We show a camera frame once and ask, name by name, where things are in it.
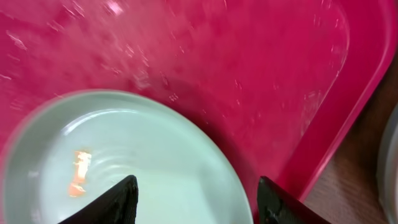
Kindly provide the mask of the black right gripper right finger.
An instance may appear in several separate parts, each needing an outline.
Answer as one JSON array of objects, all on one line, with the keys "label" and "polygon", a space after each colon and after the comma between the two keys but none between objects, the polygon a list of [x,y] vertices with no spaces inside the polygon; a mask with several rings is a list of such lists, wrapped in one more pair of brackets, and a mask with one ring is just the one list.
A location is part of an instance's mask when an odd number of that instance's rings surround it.
[{"label": "black right gripper right finger", "polygon": [[260,224],[330,224],[266,176],[257,187]]}]

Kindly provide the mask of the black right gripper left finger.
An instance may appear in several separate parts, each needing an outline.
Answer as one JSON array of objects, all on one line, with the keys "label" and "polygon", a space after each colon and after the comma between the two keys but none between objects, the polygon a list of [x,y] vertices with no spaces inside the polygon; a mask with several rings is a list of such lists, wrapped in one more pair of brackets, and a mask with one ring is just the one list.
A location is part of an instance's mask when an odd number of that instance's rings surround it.
[{"label": "black right gripper left finger", "polygon": [[135,224],[139,189],[128,175],[60,224]]}]

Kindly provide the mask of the light blue plate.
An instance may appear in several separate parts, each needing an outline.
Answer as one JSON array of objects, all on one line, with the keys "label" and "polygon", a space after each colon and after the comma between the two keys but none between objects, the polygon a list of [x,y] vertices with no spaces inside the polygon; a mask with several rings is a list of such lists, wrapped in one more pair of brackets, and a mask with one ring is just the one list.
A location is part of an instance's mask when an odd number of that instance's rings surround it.
[{"label": "light blue plate", "polygon": [[388,223],[397,224],[397,105],[384,129],[377,157],[379,202]]},{"label": "light blue plate", "polygon": [[[91,154],[85,193],[68,193],[75,152]],[[138,223],[251,223],[248,198],[216,144],[174,110],[120,91],[36,109],[6,145],[1,218],[59,223],[134,175]]]}]

